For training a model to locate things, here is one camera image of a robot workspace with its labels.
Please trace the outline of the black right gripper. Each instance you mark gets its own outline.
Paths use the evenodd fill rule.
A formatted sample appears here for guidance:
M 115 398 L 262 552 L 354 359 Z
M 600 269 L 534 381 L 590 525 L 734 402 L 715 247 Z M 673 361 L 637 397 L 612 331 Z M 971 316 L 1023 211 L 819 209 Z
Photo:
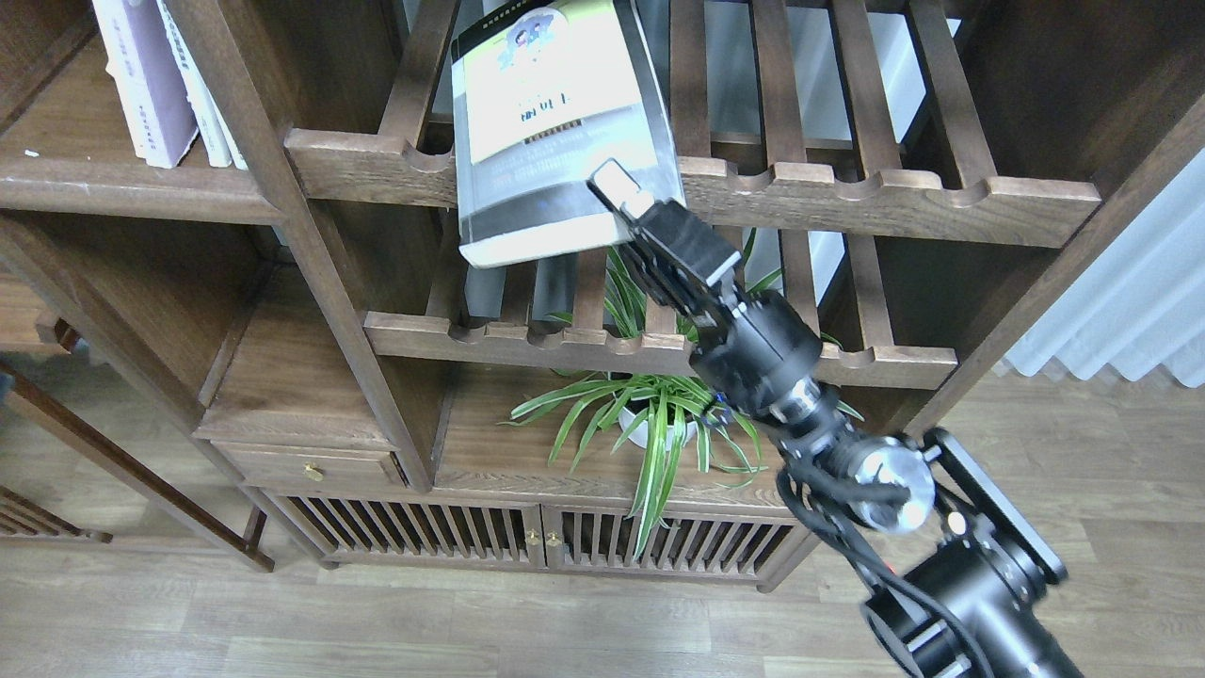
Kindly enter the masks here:
M 822 409 L 821 340 L 778 291 L 753 295 L 739 284 L 740 250 L 678 202 L 656 201 L 615 158 L 586 187 L 627 224 L 621 259 L 637 285 L 696 328 L 689 364 L 712 390 L 752 417 Z

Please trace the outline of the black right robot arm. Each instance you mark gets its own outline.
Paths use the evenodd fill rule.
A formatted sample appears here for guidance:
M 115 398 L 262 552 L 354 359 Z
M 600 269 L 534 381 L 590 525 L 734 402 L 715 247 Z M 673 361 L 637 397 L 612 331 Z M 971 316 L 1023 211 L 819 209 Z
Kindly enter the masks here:
M 637 283 L 696 326 L 705 411 L 778 448 L 780 501 L 856 571 L 862 618 L 904 673 L 1082 674 L 1036 614 L 1066 565 L 948 430 L 866 432 L 817 377 L 818 336 L 778 291 L 737 281 L 737 248 L 616 160 L 586 183 L 624 224 Z

